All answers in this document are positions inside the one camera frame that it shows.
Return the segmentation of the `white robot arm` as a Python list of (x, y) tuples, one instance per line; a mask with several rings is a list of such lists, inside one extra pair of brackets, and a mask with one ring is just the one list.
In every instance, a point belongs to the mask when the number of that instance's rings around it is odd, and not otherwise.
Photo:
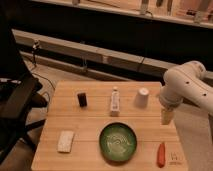
[(159, 102), (161, 124), (168, 125), (174, 117), (173, 110), (186, 98), (213, 116), (213, 87), (202, 79), (205, 66), (199, 61), (190, 61), (168, 69), (163, 76), (165, 85), (160, 89)]

